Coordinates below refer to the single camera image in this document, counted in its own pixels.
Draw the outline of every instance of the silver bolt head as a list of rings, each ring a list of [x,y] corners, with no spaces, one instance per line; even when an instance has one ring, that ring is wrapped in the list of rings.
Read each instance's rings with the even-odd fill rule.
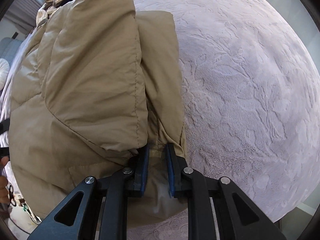
[[[193,168],[185,167],[185,168],[183,169],[183,171],[184,171],[184,173],[186,173],[186,174],[191,174],[191,173],[193,173]]]
[[[86,177],[84,181],[86,184],[92,184],[94,182],[94,177]]]
[[[129,168],[129,167],[127,167],[127,168],[124,168],[124,169],[122,170],[122,172],[123,172],[124,174],[130,174],[130,173],[132,172],[132,169]]]
[[[230,183],[230,179],[228,177],[222,177],[221,178],[221,183],[222,184],[229,184]]]

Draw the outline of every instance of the fluffy rug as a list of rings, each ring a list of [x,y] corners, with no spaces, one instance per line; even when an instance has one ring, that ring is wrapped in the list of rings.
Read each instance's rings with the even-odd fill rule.
[[[229,176],[276,221],[320,179],[320,77],[265,0],[134,0],[174,15],[190,166]],[[187,212],[129,239],[187,239]]]

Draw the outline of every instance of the pillow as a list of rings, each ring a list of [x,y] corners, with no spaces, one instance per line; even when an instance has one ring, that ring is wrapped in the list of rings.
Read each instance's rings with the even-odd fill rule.
[[[4,58],[0,58],[0,90],[4,88],[5,82],[7,81],[7,77],[9,74],[9,70],[9,63]]]

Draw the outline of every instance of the curtain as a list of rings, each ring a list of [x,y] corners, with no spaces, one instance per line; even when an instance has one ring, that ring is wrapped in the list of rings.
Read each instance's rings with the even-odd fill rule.
[[[23,34],[36,26],[36,15],[44,0],[14,0],[4,18],[11,21]]]

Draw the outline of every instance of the person's hand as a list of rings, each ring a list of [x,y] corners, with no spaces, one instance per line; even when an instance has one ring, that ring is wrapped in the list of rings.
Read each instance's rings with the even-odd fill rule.
[[[9,157],[3,157],[0,160],[0,168],[3,168],[9,162]],[[6,186],[8,185],[8,180],[4,176],[0,176],[0,203],[9,204],[10,199],[8,197],[8,190]]]

